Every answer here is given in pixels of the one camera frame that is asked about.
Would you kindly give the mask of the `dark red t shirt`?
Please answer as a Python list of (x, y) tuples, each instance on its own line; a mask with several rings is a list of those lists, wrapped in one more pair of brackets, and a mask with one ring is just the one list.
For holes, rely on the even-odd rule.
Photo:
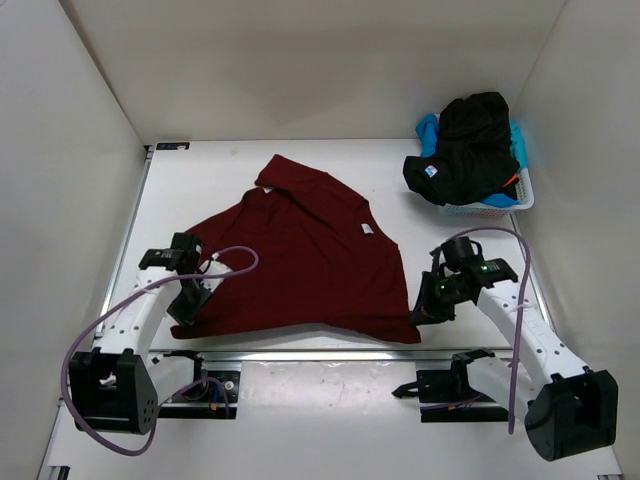
[[(202, 256), (242, 275), (224, 280), (176, 339), (322, 324), (416, 344), (398, 245), (368, 201), (326, 172), (274, 156), (239, 203), (190, 228)], [(253, 249), (259, 263), (246, 267)]]

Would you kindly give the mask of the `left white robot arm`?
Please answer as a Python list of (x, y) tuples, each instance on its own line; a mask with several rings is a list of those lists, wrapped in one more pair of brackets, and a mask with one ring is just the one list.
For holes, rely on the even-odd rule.
[(148, 250), (139, 263), (131, 301), (115, 312), (92, 350), (73, 354), (70, 395), (79, 429), (144, 435), (155, 426), (165, 401), (206, 395), (210, 377), (196, 354), (149, 355), (162, 320), (170, 317), (180, 327), (193, 326), (229, 273), (217, 261), (200, 270), (202, 251), (202, 241), (189, 233), (174, 234), (166, 249)]

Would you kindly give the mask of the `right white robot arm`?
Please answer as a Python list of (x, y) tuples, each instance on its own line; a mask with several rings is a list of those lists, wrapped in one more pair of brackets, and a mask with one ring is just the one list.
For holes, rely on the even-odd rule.
[(453, 355), (448, 369), (420, 371), (395, 397), (417, 397), (425, 411), (467, 405), (486, 397), (521, 422), (534, 450), (547, 461), (614, 444), (618, 385), (574, 354), (526, 299), (524, 279), (502, 258), (487, 260), (467, 236), (431, 253), (410, 320), (415, 325), (452, 321), (473, 303), (512, 346), (500, 360), (487, 348)]

